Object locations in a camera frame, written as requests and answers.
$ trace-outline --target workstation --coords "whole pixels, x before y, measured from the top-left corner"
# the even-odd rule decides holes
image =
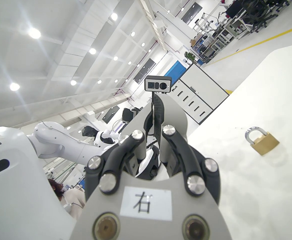
[[[292,0],[233,0],[226,4],[225,0],[221,0],[225,12],[219,13],[218,17],[203,13],[195,21],[193,30],[198,35],[191,40],[191,51],[197,56],[198,64],[211,61],[233,39],[239,40],[266,28],[290,3]],[[211,27],[213,21],[205,15],[217,19],[215,27]]]

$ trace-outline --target floor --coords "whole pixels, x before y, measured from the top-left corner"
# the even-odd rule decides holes
[[[246,48],[291,29],[292,2],[288,7],[283,8],[277,18],[268,23],[267,28],[232,41],[212,61],[203,65],[202,69],[221,87],[234,91],[267,55],[276,49],[292,45],[292,31],[260,45]]]

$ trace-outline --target person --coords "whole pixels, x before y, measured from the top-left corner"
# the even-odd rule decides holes
[[[48,179],[51,188],[54,190],[57,198],[64,209],[76,220],[81,216],[85,206],[85,194],[76,188],[63,191],[63,185],[52,179]]]

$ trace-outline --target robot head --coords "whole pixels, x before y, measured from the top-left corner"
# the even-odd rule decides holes
[[[98,132],[99,131],[96,130],[95,128],[87,125],[82,130],[82,136],[96,137]]]

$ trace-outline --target padlock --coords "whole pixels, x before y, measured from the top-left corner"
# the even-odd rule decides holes
[[[249,138],[249,134],[252,131],[259,131],[263,135],[259,138],[257,138],[255,141],[252,141]],[[280,142],[273,137],[269,132],[264,131],[260,127],[252,127],[249,128],[245,133],[246,140],[250,143],[250,146],[255,149],[261,156],[265,155],[272,149],[274,149]]]

